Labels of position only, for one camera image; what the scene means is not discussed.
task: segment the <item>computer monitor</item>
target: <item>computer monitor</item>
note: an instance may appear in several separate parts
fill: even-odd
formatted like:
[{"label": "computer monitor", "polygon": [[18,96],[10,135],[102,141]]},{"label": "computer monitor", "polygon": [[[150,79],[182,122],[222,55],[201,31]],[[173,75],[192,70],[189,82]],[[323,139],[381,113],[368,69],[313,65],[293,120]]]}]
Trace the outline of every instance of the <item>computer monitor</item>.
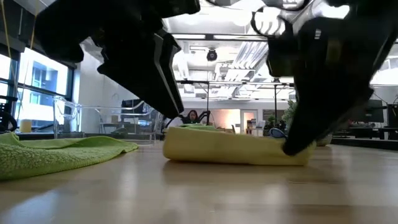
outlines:
[{"label": "computer monitor", "polygon": [[368,100],[368,103],[355,109],[350,120],[365,123],[383,123],[383,102],[381,100]]}]

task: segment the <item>wooden table surface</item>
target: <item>wooden table surface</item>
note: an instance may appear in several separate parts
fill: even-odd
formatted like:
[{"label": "wooden table surface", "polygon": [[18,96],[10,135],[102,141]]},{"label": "wooden table surface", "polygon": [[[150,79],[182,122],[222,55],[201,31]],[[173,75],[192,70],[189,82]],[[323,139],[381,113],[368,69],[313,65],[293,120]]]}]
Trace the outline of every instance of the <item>wooden table surface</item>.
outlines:
[{"label": "wooden table surface", "polygon": [[170,162],[160,146],[0,182],[0,223],[398,223],[398,153],[318,148],[307,167]]}]

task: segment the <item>person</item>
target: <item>person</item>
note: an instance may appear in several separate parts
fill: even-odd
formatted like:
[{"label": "person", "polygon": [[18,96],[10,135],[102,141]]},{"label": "person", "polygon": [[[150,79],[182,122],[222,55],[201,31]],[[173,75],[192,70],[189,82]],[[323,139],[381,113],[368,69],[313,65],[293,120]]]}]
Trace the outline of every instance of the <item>person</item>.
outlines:
[{"label": "person", "polygon": [[184,119],[182,119],[184,124],[197,124],[200,123],[198,113],[195,110],[191,110]]}]

